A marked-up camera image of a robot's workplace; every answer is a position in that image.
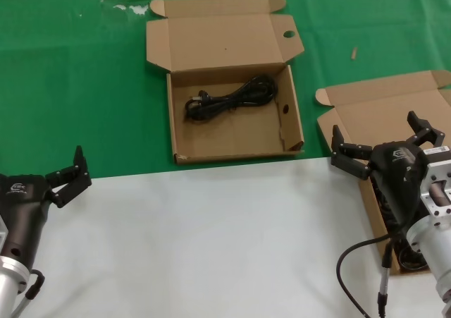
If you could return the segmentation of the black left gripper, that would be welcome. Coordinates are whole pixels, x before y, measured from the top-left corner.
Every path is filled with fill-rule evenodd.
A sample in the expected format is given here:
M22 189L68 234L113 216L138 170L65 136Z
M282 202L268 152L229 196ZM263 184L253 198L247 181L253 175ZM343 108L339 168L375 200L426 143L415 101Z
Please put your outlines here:
M87 160L78 145L73 165L44 176L1 176L1 218L8 234L1 255L32 267L49 206L65 207L92 185Z

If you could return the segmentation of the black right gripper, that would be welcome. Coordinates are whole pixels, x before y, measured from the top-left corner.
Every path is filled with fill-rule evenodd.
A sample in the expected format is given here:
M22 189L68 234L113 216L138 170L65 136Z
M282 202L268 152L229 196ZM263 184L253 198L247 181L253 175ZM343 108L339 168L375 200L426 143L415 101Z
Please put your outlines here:
M407 122L414 132L407 142L387 142L374 148L345 142L338 125L334 125L331 164L363 181L371 173L397 222L412 228L429 219L421 201L420 186L432 156L420 146L429 142L433 147L441 147L445 135L414 111L408 113Z

